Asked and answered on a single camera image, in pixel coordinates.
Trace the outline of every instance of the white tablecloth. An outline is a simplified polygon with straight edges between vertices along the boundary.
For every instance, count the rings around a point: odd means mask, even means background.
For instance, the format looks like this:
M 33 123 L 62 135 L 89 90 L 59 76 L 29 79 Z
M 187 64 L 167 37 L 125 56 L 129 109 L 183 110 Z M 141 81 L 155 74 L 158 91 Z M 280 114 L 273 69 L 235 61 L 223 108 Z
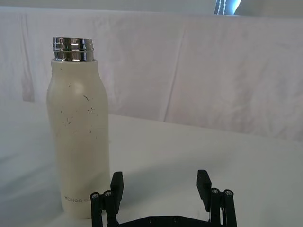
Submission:
M 0 226 L 89 227 L 63 214 L 44 105 L 0 101 Z M 302 225 L 298 142 L 110 115 L 110 168 L 123 171 L 118 221 L 150 215 L 208 220 L 198 169 L 234 191 L 238 226 Z

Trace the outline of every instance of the white wall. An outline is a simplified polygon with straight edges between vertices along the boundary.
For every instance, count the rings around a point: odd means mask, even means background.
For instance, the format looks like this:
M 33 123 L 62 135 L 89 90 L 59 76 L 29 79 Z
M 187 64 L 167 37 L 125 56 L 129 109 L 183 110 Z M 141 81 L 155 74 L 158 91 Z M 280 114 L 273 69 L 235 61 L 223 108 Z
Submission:
M 216 0 L 0 0 L 0 6 L 214 14 Z
M 303 17 L 303 0 L 242 0 L 235 14 Z

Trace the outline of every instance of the bolt head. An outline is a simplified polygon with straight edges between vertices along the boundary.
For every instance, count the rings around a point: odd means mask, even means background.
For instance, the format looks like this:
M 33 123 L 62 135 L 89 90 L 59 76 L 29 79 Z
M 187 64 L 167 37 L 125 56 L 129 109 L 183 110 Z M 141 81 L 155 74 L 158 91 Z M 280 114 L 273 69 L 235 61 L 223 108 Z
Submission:
M 218 191 L 217 189 L 214 188 L 214 189 L 212 189 L 212 193 L 213 193 L 213 194 L 218 194 L 219 191 Z
M 91 197 L 92 197 L 93 199 L 97 198 L 98 196 L 99 196 L 99 195 L 98 195 L 97 193 L 91 195 Z
M 105 196 L 111 196 L 112 193 L 111 193 L 111 192 L 106 192 L 104 195 L 105 195 Z
M 231 191 L 225 191 L 225 194 L 232 195 L 232 192 Z

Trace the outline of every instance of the scratch mark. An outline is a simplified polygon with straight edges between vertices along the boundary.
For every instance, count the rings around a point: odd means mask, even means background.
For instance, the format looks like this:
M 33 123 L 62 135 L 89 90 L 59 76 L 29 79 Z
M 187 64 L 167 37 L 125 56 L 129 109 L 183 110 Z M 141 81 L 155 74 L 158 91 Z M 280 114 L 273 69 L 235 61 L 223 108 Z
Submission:
M 86 98 L 86 100 L 87 100 L 87 101 L 89 101 L 89 99 L 88 99 L 88 98 L 85 96 L 85 94 L 83 94 L 83 97 L 85 97 L 85 98 Z

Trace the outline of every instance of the bottle neck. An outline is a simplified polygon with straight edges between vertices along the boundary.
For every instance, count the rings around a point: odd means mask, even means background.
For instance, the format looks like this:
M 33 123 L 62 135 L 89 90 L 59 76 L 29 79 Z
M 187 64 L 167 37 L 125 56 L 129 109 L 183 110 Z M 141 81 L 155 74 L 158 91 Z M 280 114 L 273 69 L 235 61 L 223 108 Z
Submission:
M 53 76 L 73 76 L 82 75 L 84 78 L 88 75 L 98 74 L 98 62 L 93 61 L 56 61 L 53 59 L 52 72 Z

